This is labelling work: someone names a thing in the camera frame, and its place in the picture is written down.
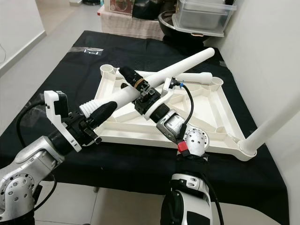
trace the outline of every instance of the white pipe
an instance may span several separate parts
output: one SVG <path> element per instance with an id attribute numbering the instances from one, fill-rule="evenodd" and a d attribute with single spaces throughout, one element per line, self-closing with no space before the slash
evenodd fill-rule
<path id="1" fill-rule="evenodd" d="M 136 72 L 141 75 L 143 78 L 147 78 L 151 75 L 156 75 L 157 72 L 145 72 L 145 71 L 139 71 L 136 70 Z M 116 72 L 117 78 L 123 78 L 122 74 L 117 70 Z M 201 84 L 210 84 L 212 81 L 212 74 L 208 72 L 202 72 L 202 73 L 182 73 L 179 74 L 176 79 L 180 82 L 195 82 L 195 83 L 201 83 Z"/>
<path id="2" fill-rule="evenodd" d="M 179 74 L 182 74 L 190 68 L 212 57 L 214 54 L 215 50 L 213 48 L 205 49 L 195 55 L 192 55 L 182 61 L 179 61 L 165 69 L 158 71 L 154 75 L 149 76 L 146 80 L 149 82 L 149 85 L 151 87 L 158 87 L 159 85 L 164 83 L 167 77 L 176 77 Z M 101 100 L 94 99 L 81 105 L 80 110 L 85 115 L 85 117 L 88 118 L 96 109 L 98 109 L 104 103 L 114 101 L 118 104 L 117 109 L 120 109 L 128 103 L 136 100 L 139 96 L 140 92 L 137 89 L 131 86 L 127 86 L 113 93 L 109 98 Z"/>
<path id="3" fill-rule="evenodd" d="M 300 92 L 273 116 L 269 117 L 246 140 L 239 141 L 239 148 L 247 155 L 253 156 L 256 150 L 272 137 L 284 124 L 300 111 Z"/>

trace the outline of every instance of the black table cloth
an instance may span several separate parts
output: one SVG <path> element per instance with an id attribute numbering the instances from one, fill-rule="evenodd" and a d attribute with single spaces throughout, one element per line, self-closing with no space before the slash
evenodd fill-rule
<path id="1" fill-rule="evenodd" d="M 101 80 L 99 67 L 103 64 L 159 71 L 186 58 L 175 47 L 161 41 L 92 31 L 85 31 L 74 46 L 101 48 L 103 51 L 100 55 L 68 52 L 30 102 L 39 98 L 44 90 L 61 90 L 67 94 L 70 111 L 79 110 L 82 103 L 94 98 Z M 220 66 L 220 60 L 222 58 L 217 51 L 213 58 L 188 72 L 211 72 L 224 80 L 224 93 L 247 137 L 256 125 L 233 75 L 229 69 Z M 17 140 L 15 122 L 16 118 L 0 137 L 1 167 L 11 163 L 22 149 Z M 42 107 L 32 110 L 21 123 L 27 144 L 53 130 Z M 79 153 L 73 151 L 53 173 L 59 182 L 163 195 L 169 189 L 175 160 L 175 149 L 103 142 Z M 208 178 L 220 202 L 245 205 L 280 224 L 289 224 L 287 189 L 265 145 L 248 162 L 241 162 L 230 155 L 210 154 Z"/>

